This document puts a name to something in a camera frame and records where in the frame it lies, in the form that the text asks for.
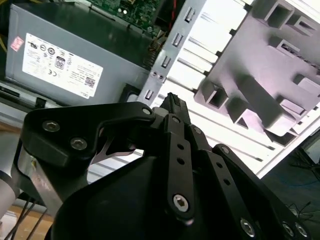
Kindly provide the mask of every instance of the power supply label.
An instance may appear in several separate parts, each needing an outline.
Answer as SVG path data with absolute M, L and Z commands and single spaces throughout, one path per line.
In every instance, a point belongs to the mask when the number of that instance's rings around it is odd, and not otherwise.
M 89 99 L 96 93 L 104 68 L 29 33 L 22 71 Z

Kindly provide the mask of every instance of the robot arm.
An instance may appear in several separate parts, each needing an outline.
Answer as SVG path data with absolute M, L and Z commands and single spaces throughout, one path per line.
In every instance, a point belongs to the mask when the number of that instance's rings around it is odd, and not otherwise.
M 91 163 L 135 149 L 143 157 L 88 185 Z M 312 239 L 229 147 L 209 146 L 173 94 L 154 110 L 131 102 L 32 111 L 14 166 L 54 216 L 52 240 Z

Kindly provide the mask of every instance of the qr code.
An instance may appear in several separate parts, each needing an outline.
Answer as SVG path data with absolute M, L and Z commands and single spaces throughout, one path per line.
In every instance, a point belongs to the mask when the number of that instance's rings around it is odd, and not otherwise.
M 90 77 L 86 77 L 86 78 L 85 78 L 85 83 L 84 83 L 84 85 L 87 85 L 87 86 L 89 86 L 90 88 L 93 88 L 93 87 L 95 86 L 95 84 L 96 84 L 96 80 L 94 80 L 94 79 L 92 79 L 92 78 L 90 78 Z

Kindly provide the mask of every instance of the green circuit board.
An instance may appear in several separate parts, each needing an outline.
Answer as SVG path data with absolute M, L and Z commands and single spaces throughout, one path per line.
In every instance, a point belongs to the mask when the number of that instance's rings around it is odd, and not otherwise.
M 101 10 L 125 20 L 150 35 L 157 36 L 160 27 L 154 25 L 157 10 L 163 0 L 88 0 Z

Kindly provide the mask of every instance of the wire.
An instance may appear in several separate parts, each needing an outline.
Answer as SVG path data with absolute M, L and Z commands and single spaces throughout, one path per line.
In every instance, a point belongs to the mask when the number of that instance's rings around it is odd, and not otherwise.
M 14 225 L 14 227 L 11 229 L 11 231 L 8 233 L 8 235 L 4 238 L 4 240 L 8 240 L 11 235 L 14 233 L 14 231 L 16 231 L 19 227 L 19 225 L 23 222 L 23 220 L 27 217 L 27 215 L 31 212 L 31 210 L 34 208 L 36 202 L 34 201 L 32 203 L 32 205 L 29 207 L 29 209 L 26 211 L 26 213 L 23 215 L 23 217 L 20 219 L 20 221 L 18 220 L 16 222 L 16 224 Z
M 44 216 L 46 215 L 48 211 L 48 208 L 42 213 L 41 217 L 38 219 L 38 221 L 36 222 L 36 224 L 34 225 L 34 227 L 32 228 L 29 236 L 26 238 L 26 240 L 30 240 L 32 238 L 32 236 L 34 235 L 37 227 L 39 226 L 39 224 L 41 223 L 42 219 L 44 218 Z
M 29 203 L 30 203 L 31 200 L 32 200 L 32 198 L 29 197 L 29 199 L 25 202 L 25 204 L 24 204 L 24 206 L 23 206 L 23 209 L 22 209 L 22 211 L 21 211 L 21 214 L 20 214 L 17 222 L 19 222 L 19 221 L 21 220 L 21 218 L 24 216 L 25 211 L 26 211 L 26 209 L 27 209 L 27 207 L 28 207 L 28 205 L 29 205 Z M 15 239 L 16 233 L 17 233 L 17 229 L 12 233 L 12 237 L 11 237 L 12 240 Z
M 173 9 L 171 12 L 171 21 L 169 23 L 169 31 L 172 29 L 174 21 L 176 19 L 176 10 L 177 10 L 177 0 L 173 0 Z
M 7 52 L 7 48 L 6 48 L 6 45 L 5 45 L 4 41 L 2 40 L 1 36 L 0 36 L 0 46 L 2 47 L 3 51 L 6 53 Z

